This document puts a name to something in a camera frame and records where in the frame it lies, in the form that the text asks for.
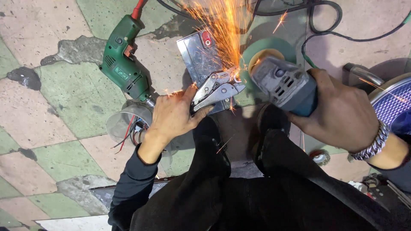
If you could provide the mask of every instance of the black sleeve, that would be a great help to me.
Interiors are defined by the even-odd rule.
[[[139,147],[140,145],[137,145],[127,161],[114,190],[108,221],[113,231],[125,231],[130,228],[133,213],[147,203],[153,187],[161,155],[155,163],[145,164],[137,155]]]
[[[371,166],[388,178],[399,189],[411,193],[411,135],[397,134],[397,136],[408,143],[408,154],[403,163],[395,169],[380,169],[373,165]]]

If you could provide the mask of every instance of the black power cable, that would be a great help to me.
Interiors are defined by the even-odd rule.
[[[165,2],[163,2],[162,0],[157,0],[158,3],[160,3],[162,6],[164,6],[165,8],[171,10],[172,12],[179,14],[183,17],[186,18],[191,18],[193,19],[188,13],[179,11],[177,9],[174,9],[173,7],[167,5]],[[261,0],[257,0],[255,5],[254,5],[254,9],[253,9],[253,15],[252,18],[250,20],[250,22],[248,23],[247,27],[244,29],[239,29],[239,33],[240,34],[245,34],[247,33],[247,31],[250,29],[251,24],[254,20],[254,17],[257,16],[276,16],[276,15],[282,15],[285,12],[289,13],[289,12],[293,12],[293,11],[297,11],[297,10],[301,10],[301,9],[306,9],[308,10],[308,24],[310,27],[310,30],[314,33],[313,35],[309,36],[304,43],[301,46],[301,53],[304,57],[304,59],[307,61],[308,64],[310,64],[311,67],[317,68],[317,66],[311,61],[311,59],[306,55],[305,53],[305,47],[307,45],[308,40],[310,40],[313,37],[316,36],[322,36],[322,35],[335,35],[335,36],[339,36],[345,39],[348,39],[350,41],[354,41],[354,42],[370,42],[370,41],[375,41],[381,38],[384,38],[386,36],[389,36],[390,34],[396,32],[397,30],[399,30],[401,27],[403,27],[411,18],[411,11],[408,13],[408,16],[403,20],[403,22],[401,24],[399,24],[396,28],[394,28],[393,30],[375,37],[375,38],[371,38],[371,39],[353,39],[351,37],[339,34],[337,32],[333,32],[333,30],[340,24],[341,20],[342,20],[342,9],[341,7],[332,1],[328,1],[328,0],[304,0],[301,4],[296,5],[295,7],[286,9],[286,10],[281,10],[281,11],[275,11],[275,12],[259,12],[258,11],[258,7],[260,6]],[[337,12],[337,19],[335,20],[334,24],[327,30],[317,30],[314,26],[314,8],[315,6],[318,5],[329,5],[332,8],[335,9],[335,11]]]

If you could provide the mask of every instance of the right hand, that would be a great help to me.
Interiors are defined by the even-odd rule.
[[[287,113],[305,134],[349,152],[359,152],[374,141],[379,129],[367,94],[348,87],[323,69],[308,71],[317,81],[318,106],[309,117]]]

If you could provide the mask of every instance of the red wire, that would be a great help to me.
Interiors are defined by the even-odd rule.
[[[120,146],[120,151],[121,151],[121,149],[123,148],[124,142],[126,141],[126,137],[127,137],[128,132],[129,132],[129,129],[130,129],[130,126],[131,126],[131,122],[133,121],[133,119],[134,119],[134,115],[133,115],[133,117],[131,117],[131,119],[130,119],[130,123],[129,123],[129,126],[127,127],[126,134],[124,135],[123,143],[121,143],[121,146]]]
[[[134,19],[138,19],[140,17],[140,8],[143,7],[144,0],[139,0],[137,3],[136,7],[133,10],[133,13],[131,14],[131,17]]]

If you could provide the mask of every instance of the drill label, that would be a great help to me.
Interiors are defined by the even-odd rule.
[[[128,75],[125,74],[124,71],[122,71],[119,67],[116,67],[116,68],[114,69],[114,71],[115,71],[119,76],[121,76],[121,78],[123,78],[124,80],[127,80],[127,79],[129,78]]]

